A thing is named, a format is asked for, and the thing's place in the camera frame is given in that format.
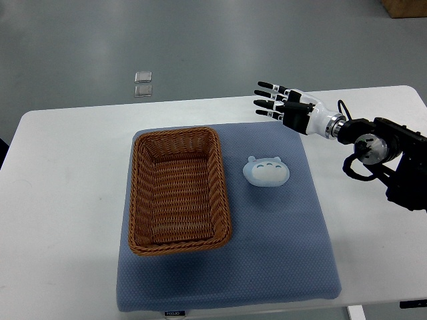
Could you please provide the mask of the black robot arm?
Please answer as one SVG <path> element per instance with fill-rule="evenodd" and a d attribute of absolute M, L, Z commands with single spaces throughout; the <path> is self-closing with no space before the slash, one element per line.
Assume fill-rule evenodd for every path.
<path fill-rule="evenodd" d="M 359 181 L 381 181 L 387 200 L 410 211 L 426 209 L 426 137 L 404 125 L 377 117 L 354 119 L 342 100 L 336 111 L 297 89 L 258 82 L 258 115 L 271 117 L 303 135 L 317 134 L 353 145 L 343 172 Z"/>

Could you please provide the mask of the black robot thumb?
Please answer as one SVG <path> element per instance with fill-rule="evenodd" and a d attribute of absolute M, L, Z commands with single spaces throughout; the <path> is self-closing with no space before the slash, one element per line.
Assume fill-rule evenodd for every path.
<path fill-rule="evenodd" d="M 289 102 L 286 101 L 283 105 L 278 107 L 278 111 L 281 113 L 294 112 L 308 114 L 314 110 L 314 105 L 309 103 L 300 103 L 300 102 Z"/>

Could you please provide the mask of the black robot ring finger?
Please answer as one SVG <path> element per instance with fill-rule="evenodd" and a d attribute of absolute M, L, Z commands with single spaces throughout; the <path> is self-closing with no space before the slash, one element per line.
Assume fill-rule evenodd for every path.
<path fill-rule="evenodd" d="M 280 109 L 284 106 L 283 101 L 271 101 L 271 100 L 254 100 L 254 104 L 264 109 Z"/>

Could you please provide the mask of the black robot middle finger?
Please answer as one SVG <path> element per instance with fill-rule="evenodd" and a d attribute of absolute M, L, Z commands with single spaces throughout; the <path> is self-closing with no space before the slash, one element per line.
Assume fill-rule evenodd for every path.
<path fill-rule="evenodd" d="M 288 97 L 286 95 L 282 95 L 280 93 L 269 93 L 269 92 L 261 91 L 261 90 L 255 90 L 254 94 L 261 96 L 261 97 L 271 99 L 271 100 L 287 100 L 288 99 Z"/>

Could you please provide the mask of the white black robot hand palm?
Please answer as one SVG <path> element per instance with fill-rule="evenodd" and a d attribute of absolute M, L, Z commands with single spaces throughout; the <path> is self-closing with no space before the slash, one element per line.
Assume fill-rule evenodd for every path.
<path fill-rule="evenodd" d="M 335 139 L 340 127 L 346 122 L 346 117 L 337 111 L 326 108 L 318 98 L 296 89 L 289 89 L 284 102 L 300 102 L 313 104 L 314 110 L 308 114 L 286 112 L 282 123 L 294 131 L 304 134 L 318 134 L 327 139 Z"/>

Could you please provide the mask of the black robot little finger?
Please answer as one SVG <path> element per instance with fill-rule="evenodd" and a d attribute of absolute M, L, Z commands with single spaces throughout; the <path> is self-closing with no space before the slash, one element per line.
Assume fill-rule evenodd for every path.
<path fill-rule="evenodd" d="M 257 115 L 263 115 L 266 117 L 271 117 L 272 119 L 275 119 L 277 121 L 282 121 L 283 117 L 284 117 L 284 115 L 282 113 L 278 113 L 275 111 L 269 111 L 269 110 L 261 110 L 261 109 L 257 109 L 256 114 Z"/>

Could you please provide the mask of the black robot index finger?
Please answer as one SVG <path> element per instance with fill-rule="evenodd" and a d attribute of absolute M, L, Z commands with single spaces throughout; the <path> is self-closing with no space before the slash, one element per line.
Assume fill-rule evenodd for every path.
<path fill-rule="evenodd" d="M 280 94 L 287 94 L 289 92 L 289 89 L 284 87 L 284 86 L 276 85 L 276 84 L 272 84 L 272 83 L 267 83 L 264 81 L 258 81 L 258 86 L 263 87 L 265 89 L 270 89 L 270 90 L 278 92 Z"/>

